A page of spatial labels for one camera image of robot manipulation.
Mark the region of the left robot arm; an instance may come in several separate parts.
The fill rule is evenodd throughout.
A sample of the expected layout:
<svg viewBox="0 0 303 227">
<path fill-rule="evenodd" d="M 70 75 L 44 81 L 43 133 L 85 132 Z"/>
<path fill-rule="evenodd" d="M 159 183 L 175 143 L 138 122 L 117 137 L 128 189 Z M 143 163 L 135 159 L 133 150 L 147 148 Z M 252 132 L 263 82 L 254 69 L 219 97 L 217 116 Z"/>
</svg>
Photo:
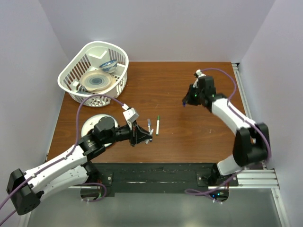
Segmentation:
<svg viewBox="0 0 303 227">
<path fill-rule="evenodd" d="M 10 173 L 7 185 L 8 198 L 18 215 L 34 210 L 41 201 L 72 185 L 94 185 L 97 172 L 89 168 L 89 161 L 106 151 L 106 144 L 127 140 L 131 146 L 152 138 L 152 134 L 137 122 L 116 127 L 111 117 L 99 122 L 75 145 L 44 164 Z"/>
</svg>

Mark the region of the white purple pen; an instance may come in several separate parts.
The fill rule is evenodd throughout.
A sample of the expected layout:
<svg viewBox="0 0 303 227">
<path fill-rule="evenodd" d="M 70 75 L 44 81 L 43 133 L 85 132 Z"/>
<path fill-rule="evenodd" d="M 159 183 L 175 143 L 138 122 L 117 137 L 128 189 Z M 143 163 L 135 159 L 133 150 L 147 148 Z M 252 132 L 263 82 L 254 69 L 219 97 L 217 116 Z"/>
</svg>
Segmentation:
<svg viewBox="0 0 303 227">
<path fill-rule="evenodd" d="M 151 121 L 150 121 L 150 119 L 147 119 L 147 127 L 148 127 L 149 134 L 152 135 L 153 130 L 151 129 Z"/>
</svg>

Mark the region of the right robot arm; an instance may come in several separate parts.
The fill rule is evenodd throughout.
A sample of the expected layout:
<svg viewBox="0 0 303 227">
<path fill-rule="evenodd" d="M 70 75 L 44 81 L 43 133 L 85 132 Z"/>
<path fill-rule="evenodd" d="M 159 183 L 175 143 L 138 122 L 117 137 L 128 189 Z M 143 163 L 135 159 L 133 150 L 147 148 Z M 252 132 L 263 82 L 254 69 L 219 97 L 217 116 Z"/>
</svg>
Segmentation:
<svg viewBox="0 0 303 227">
<path fill-rule="evenodd" d="M 221 186 L 229 175 L 270 158 L 269 130 L 264 123 L 257 124 L 236 109 L 224 94 L 217 93 L 213 77 L 195 73 L 195 78 L 182 100 L 183 105 L 202 105 L 235 135 L 232 154 L 214 164 L 205 178 L 206 184 Z"/>
</svg>

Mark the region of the white green pen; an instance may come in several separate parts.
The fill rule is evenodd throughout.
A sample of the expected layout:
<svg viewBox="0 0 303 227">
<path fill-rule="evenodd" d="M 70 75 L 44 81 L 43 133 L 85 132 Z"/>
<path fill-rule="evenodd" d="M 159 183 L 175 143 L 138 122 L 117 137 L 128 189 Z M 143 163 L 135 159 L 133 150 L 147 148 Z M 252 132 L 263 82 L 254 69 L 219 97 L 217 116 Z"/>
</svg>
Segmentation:
<svg viewBox="0 0 303 227">
<path fill-rule="evenodd" d="M 157 116 L 157 122 L 156 122 L 156 136 L 159 136 L 160 132 L 160 115 Z"/>
</svg>

